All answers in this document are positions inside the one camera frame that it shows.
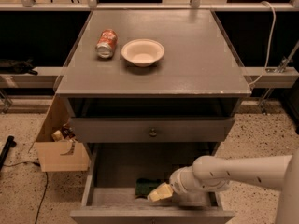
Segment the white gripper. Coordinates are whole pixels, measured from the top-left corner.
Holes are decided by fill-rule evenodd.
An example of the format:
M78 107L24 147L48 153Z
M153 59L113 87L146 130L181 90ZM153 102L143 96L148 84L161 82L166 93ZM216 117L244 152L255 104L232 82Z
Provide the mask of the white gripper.
M171 174L169 184L163 183L159 185L147 196L147 199L150 202L158 202L170 198L173 195L173 190L178 195L193 193L199 190L199 182L195 178L191 166L177 169Z

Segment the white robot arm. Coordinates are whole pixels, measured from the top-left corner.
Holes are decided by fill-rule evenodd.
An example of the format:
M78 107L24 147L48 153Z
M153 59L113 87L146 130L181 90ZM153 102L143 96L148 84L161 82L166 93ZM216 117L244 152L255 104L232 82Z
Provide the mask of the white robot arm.
M299 222L299 151L287 156L222 159L201 156L192 165L177 169L148 200L157 202L174 194L223 191L231 181L280 192L275 224Z

